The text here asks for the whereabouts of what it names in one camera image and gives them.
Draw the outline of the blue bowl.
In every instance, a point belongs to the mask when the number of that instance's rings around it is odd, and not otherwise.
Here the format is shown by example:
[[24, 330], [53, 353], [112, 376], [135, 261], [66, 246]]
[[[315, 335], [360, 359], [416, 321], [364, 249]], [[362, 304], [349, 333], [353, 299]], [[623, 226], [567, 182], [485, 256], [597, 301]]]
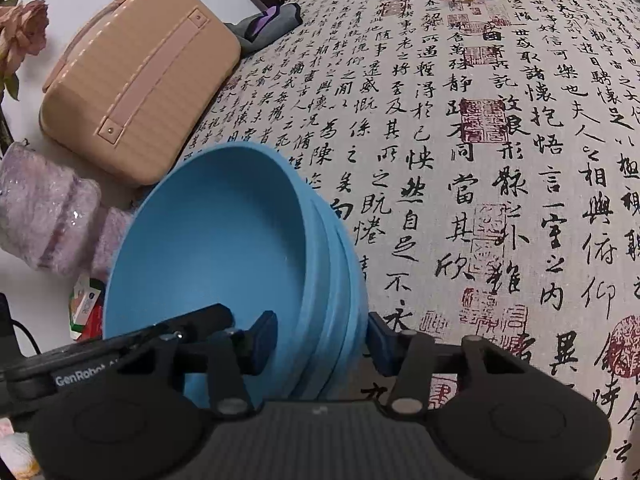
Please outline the blue bowl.
[[304, 400], [332, 396], [357, 364], [367, 325], [368, 298], [354, 244], [333, 210], [320, 198], [314, 206], [329, 237], [330, 293], [326, 319], [316, 351]]
[[278, 152], [230, 142], [190, 158], [134, 216], [106, 288], [103, 335], [141, 330], [223, 304], [247, 330], [264, 311], [278, 319], [277, 347], [247, 378], [254, 403], [284, 398], [311, 324], [319, 270], [310, 188]]
[[337, 218], [314, 191], [310, 192], [314, 220], [321, 226], [314, 231], [320, 249], [319, 270], [311, 275], [311, 324], [295, 342], [304, 350], [295, 361], [294, 374], [283, 392], [294, 399], [315, 399], [326, 386], [342, 351], [349, 318], [347, 260], [338, 236]]

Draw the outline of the blue bowl top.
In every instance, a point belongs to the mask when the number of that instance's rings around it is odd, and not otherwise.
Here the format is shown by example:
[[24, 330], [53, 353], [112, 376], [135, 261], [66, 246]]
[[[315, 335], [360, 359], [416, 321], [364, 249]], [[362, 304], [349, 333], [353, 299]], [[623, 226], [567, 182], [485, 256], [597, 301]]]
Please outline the blue bowl top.
[[311, 275], [311, 324], [295, 342], [304, 350], [295, 361], [294, 374], [283, 392], [294, 399], [315, 399], [326, 386], [342, 351], [349, 318], [347, 260], [338, 236], [337, 218], [314, 191], [310, 192], [314, 220], [321, 226], [314, 231], [320, 249], [319, 270]]

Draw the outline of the white orange box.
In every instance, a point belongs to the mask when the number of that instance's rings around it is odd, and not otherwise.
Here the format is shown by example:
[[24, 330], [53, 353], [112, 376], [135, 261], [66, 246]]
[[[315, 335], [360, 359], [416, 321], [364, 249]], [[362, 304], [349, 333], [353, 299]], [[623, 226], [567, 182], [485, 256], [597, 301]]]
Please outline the white orange box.
[[93, 308], [103, 296], [105, 284], [88, 273], [81, 273], [70, 293], [68, 302], [68, 324], [70, 336], [78, 339], [84, 331]]

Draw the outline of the fuzzy lilac vase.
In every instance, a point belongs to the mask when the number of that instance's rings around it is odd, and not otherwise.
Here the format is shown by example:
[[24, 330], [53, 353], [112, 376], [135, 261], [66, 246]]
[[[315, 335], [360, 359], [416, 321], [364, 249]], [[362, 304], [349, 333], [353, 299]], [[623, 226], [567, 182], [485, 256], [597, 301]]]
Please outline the fuzzy lilac vase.
[[132, 221], [102, 203], [96, 181], [19, 143], [1, 161], [0, 214], [2, 250], [35, 270], [102, 282]]

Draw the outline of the calligraphy print tablecloth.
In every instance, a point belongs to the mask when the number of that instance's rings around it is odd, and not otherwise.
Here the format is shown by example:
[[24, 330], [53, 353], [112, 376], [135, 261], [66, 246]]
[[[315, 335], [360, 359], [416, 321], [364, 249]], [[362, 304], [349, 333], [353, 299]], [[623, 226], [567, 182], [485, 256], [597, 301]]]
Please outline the calligraphy print tablecloth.
[[639, 474], [638, 0], [299, 0], [183, 150], [277, 150], [394, 330], [475, 334], [605, 414]]

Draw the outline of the pink small suitcase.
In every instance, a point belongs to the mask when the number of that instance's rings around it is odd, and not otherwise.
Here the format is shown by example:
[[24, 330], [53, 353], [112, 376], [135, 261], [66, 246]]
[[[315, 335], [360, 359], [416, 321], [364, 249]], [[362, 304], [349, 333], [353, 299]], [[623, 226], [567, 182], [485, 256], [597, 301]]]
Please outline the pink small suitcase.
[[114, 0], [43, 84], [41, 131], [131, 186], [163, 179], [241, 46], [201, 0]]

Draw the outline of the grey purple pouch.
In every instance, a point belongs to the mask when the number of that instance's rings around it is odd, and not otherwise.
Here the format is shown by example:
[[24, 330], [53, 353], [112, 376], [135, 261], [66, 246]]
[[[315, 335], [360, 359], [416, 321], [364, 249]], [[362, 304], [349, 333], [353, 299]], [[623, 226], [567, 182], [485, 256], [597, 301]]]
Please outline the grey purple pouch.
[[303, 24], [302, 10], [297, 3], [270, 6], [265, 11], [244, 18], [239, 23], [226, 23], [227, 28], [239, 41], [241, 58], [270, 46], [298, 26]]

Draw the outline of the dried pink flowers bouquet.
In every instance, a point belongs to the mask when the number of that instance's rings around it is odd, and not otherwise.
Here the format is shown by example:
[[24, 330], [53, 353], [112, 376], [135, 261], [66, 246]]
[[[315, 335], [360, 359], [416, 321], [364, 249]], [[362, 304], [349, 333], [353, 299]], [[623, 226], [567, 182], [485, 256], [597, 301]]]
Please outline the dried pink flowers bouquet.
[[1, 97], [18, 101], [17, 71], [25, 58], [47, 45], [48, 5], [44, 0], [4, 0], [1, 3]]

